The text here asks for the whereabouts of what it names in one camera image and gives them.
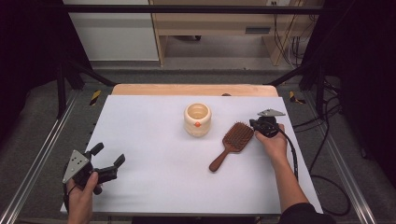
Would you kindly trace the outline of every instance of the white cabinet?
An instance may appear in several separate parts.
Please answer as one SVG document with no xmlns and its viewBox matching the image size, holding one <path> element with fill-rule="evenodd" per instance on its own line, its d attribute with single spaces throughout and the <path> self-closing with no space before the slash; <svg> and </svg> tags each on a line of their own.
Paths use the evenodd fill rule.
<svg viewBox="0 0 396 224">
<path fill-rule="evenodd" d="M 65 4 L 148 5 L 147 0 L 64 0 Z M 159 61 L 149 13 L 69 13 L 90 61 Z"/>
</svg>

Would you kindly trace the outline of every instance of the black sleeve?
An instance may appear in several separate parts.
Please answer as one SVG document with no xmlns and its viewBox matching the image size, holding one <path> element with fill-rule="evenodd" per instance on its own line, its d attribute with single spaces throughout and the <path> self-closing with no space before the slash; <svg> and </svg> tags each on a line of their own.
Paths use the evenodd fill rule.
<svg viewBox="0 0 396 224">
<path fill-rule="evenodd" d="M 310 203 L 297 203 L 290 206 L 280 216 L 278 224 L 333 224 L 335 220 L 325 214 L 315 211 L 315 207 Z"/>
</svg>

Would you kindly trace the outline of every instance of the white tabletop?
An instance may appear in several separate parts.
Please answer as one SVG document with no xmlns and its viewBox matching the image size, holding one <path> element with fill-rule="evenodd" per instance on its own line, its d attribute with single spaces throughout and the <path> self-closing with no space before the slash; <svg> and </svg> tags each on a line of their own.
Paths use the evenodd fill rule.
<svg viewBox="0 0 396 224">
<path fill-rule="evenodd" d="M 183 128 L 187 105 L 212 109 L 209 133 L 196 138 Z M 102 142 L 92 157 L 95 168 L 125 163 L 118 178 L 95 195 L 93 212 L 120 216 L 260 216 L 280 214 L 270 160 L 253 136 L 240 153 L 229 154 L 212 173 L 209 164 L 223 151 L 222 138 L 236 121 L 248 124 L 258 112 L 272 108 L 294 144 L 300 185 L 322 212 L 311 178 L 280 97 L 109 95 L 87 149 Z M 290 147 L 288 158 L 292 165 Z"/>
</svg>

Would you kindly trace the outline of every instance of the hand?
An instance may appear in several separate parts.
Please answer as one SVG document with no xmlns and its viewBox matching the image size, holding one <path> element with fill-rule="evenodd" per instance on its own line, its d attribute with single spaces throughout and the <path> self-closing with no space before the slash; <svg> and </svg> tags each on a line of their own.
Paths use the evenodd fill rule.
<svg viewBox="0 0 396 224">
<path fill-rule="evenodd" d="M 283 124 L 278 124 L 280 130 L 285 132 L 285 126 Z M 271 161 L 283 161 L 287 159 L 286 148 L 288 146 L 288 141 L 282 133 L 277 133 L 272 138 L 268 138 L 262 135 L 259 131 L 254 132 L 256 138 L 264 145 L 265 151 L 270 157 Z"/>
<path fill-rule="evenodd" d="M 84 189 L 76 185 L 73 179 L 67 182 L 69 193 L 68 224 L 90 223 L 92 218 L 92 193 L 98 182 L 98 173 L 93 172 Z"/>
</svg>

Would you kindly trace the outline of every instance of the brown paddle brush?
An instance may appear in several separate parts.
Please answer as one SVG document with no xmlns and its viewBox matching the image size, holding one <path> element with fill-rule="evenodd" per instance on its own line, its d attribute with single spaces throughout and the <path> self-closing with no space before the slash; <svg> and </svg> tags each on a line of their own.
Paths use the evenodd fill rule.
<svg viewBox="0 0 396 224">
<path fill-rule="evenodd" d="M 253 136 L 253 133 L 253 129 L 248 127 L 245 123 L 236 122 L 224 135 L 222 140 L 224 151 L 214 161 L 212 161 L 212 163 L 210 163 L 209 170 L 216 172 L 228 153 L 242 151 Z"/>
</svg>

